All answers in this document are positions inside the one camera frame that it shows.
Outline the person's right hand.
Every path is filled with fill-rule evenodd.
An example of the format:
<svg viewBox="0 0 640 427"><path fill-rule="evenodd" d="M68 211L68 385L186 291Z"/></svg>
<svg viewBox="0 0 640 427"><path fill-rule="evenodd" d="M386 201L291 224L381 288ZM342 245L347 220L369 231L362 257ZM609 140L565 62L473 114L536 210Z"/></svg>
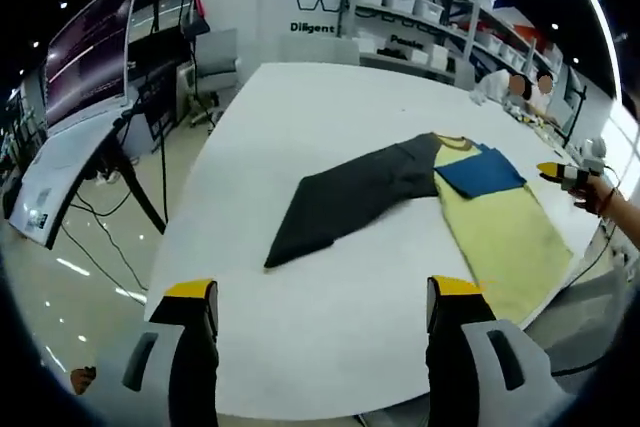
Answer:
<svg viewBox="0 0 640 427"><path fill-rule="evenodd" d="M602 217L606 213L616 193L615 187L598 176L590 176L583 189L571 191L576 199L574 202L576 207L598 217Z"/></svg>

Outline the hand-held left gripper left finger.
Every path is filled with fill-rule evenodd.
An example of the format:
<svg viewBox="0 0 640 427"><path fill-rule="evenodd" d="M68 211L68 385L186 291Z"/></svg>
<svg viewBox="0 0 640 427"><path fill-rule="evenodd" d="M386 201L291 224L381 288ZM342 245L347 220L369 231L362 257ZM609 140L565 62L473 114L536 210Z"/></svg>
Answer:
<svg viewBox="0 0 640 427"><path fill-rule="evenodd" d="M216 426L218 286L169 288L150 318L96 360L94 412L103 426Z"/></svg>

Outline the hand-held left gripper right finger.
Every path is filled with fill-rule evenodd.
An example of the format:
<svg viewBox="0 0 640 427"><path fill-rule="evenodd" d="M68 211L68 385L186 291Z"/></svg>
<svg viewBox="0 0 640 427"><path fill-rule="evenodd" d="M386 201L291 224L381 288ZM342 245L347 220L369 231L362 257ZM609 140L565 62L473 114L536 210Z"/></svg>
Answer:
<svg viewBox="0 0 640 427"><path fill-rule="evenodd" d="M548 426L555 413L549 356L498 320L475 284L427 280L430 426Z"/></svg>

